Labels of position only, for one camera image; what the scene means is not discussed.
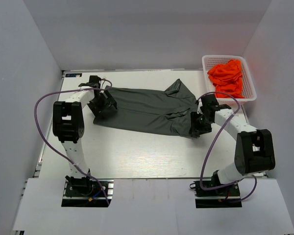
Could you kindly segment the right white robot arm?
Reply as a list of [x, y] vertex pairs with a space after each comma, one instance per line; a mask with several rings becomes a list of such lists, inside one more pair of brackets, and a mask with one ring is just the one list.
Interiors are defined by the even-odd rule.
[[200, 137], [212, 131], [212, 124], [220, 126], [205, 156], [202, 170], [205, 169], [212, 149], [222, 131], [226, 131], [236, 142], [234, 161], [223, 169], [214, 172], [209, 187], [203, 184], [201, 190], [211, 191], [229, 187], [254, 173], [273, 170], [276, 166], [272, 134], [268, 129], [258, 129], [239, 118], [237, 110], [229, 105], [219, 104], [216, 92], [208, 92], [198, 99], [198, 111], [191, 113], [192, 137]]

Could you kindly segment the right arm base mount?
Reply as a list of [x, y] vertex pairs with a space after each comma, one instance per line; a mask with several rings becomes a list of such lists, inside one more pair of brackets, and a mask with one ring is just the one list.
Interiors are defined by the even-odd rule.
[[232, 185], [216, 190], [203, 190], [200, 181], [190, 184], [195, 191], [195, 204], [197, 209], [241, 208], [241, 195], [238, 185]]

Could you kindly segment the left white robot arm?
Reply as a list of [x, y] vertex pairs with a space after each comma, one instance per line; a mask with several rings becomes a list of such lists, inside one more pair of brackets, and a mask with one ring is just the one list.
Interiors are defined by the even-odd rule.
[[110, 107], [117, 109], [117, 102], [108, 91], [111, 88], [109, 80], [91, 75], [69, 98], [53, 105], [52, 131], [65, 150], [74, 178], [90, 175], [81, 143], [85, 131], [83, 109], [87, 106], [96, 118]]

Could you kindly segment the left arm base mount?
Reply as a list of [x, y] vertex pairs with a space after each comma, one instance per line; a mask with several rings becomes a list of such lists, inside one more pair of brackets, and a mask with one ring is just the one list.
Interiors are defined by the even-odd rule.
[[63, 208], [107, 208], [112, 201], [113, 180], [96, 181], [66, 181], [62, 196], [61, 207]]

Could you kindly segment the dark grey t shirt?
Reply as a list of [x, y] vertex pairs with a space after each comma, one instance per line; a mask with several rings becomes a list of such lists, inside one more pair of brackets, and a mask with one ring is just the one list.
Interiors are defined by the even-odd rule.
[[95, 125], [191, 137], [191, 112], [197, 111], [196, 97], [180, 79], [164, 91], [114, 87], [109, 93], [117, 106], [95, 117]]

